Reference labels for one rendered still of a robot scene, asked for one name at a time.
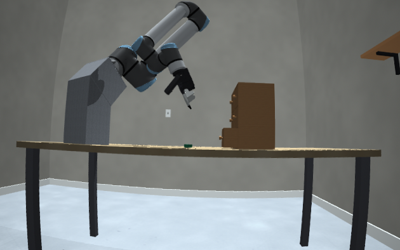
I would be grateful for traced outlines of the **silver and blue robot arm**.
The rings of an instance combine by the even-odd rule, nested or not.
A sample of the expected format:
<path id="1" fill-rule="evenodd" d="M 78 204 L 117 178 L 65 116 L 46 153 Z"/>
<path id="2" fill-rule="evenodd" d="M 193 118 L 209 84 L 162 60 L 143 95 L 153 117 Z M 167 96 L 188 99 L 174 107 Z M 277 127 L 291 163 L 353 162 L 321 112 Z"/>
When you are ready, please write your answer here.
<path id="1" fill-rule="evenodd" d="M 153 47 L 185 17 L 188 20 L 155 50 Z M 146 35 L 140 36 L 132 46 L 122 45 L 108 57 L 120 76 L 139 92 L 143 92 L 155 83 L 155 76 L 166 67 L 172 75 L 174 71 L 186 68 L 179 49 L 196 32 L 204 30 L 209 22 L 198 5 L 180 1 L 172 12 Z M 137 55 L 142 59 L 141 62 L 137 60 Z"/>

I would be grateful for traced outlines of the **brown wooden chest of drawers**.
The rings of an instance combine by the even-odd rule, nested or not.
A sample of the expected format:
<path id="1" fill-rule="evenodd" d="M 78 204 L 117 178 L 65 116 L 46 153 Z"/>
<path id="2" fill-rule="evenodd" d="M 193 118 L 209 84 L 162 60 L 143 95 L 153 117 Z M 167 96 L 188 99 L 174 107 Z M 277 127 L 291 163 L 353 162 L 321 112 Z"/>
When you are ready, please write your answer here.
<path id="1" fill-rule="evenodd" d="M 274 84 L 239 82 L 236 149 L 275 149 Z"/>

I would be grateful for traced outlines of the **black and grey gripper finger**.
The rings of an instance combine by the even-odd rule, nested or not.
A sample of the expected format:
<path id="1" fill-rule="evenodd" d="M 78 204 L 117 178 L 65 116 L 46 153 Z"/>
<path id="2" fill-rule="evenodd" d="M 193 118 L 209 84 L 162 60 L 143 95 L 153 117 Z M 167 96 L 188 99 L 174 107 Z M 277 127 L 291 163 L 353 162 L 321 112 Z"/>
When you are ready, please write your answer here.
<path id="1" fill-rule="evenodd" d="M 193 99 L 195 99 L 195 96 L 194 96 L 194 95 L 190 96 L 190 97 L 188 98 L 189 103 L 190 103 Z M 188 108 L 191 109 L 190 105 L 187 104 L 187 106 L 188 106 Z"/>
<path id="2" fill-rule="evenodd" d="M 189 98 L 190 96 L 192 96 L 192 95 L 194 94 L 194 92 L 193 92 L 193 91 L 189 91 L 188 89 L 183 90 L 183 87 L 182 87 L 182 85 L 180 85 L 180 84 L 179 84 L 179 87 L 180 87 L 180 90 L 181 90 L 181 92 L 182 92 L 182 95 L 183 95 L 183 98 L 184 98 L 185 102 L 186 102 L 188 105 L 190 105 L 190 104 L 189 104 L 189 101 L 188 101 L 188 98 Z"/>

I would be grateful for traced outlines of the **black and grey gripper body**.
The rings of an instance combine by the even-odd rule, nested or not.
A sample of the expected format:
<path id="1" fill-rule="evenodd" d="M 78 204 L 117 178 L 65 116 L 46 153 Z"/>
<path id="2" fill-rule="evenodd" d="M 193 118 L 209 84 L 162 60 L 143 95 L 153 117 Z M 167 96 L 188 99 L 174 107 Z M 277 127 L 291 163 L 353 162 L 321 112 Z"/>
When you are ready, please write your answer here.
<path id="1" fill-rule="evenodd" d="M 188 89 L 189 91 L 192 91 L 193 89 L 195 89 L 195 85 L 194 82 L 189 74 L 188 68 L 186 69 L 178 69 L 176 71 L 174 71 L 173 73 L 173 77 L 175 77 L 176 75 L 181 75 L 180 79 L 177 81 L 178 85 L 182 85 L 183 89 Z M 184 79 L 184 80 L 183 80 Z"/>

